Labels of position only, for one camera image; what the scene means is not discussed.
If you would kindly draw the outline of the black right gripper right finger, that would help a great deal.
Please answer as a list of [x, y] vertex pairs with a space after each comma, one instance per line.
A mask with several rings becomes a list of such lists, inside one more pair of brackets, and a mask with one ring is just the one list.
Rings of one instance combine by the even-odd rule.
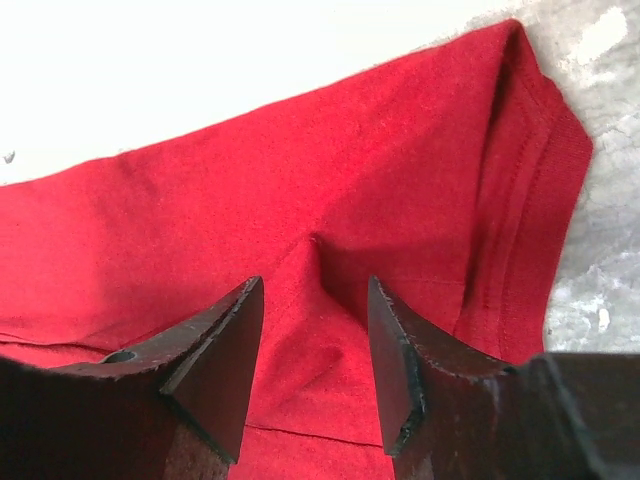
[[639, 358], [484, 354], [371, 278], [368, 335], [398, 479], [635, 479]]

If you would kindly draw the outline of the bright red t shirt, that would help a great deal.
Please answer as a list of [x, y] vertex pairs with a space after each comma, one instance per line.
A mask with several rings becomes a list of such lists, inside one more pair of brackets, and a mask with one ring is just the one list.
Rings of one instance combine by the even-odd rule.
[[542, 326], [593, 144], [515, 20], [1, 190], [1, 352], [95, 361], [246, 278], [265, 321], [235, 479], [389, 479], [377, 276], [498, 358]]

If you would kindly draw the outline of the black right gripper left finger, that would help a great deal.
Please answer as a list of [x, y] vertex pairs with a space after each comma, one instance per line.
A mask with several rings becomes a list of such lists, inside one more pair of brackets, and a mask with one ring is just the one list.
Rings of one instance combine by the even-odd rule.
[[264, 284], [98, 363], [1, 362], [5, 479], [224, 479], [238, 461]]

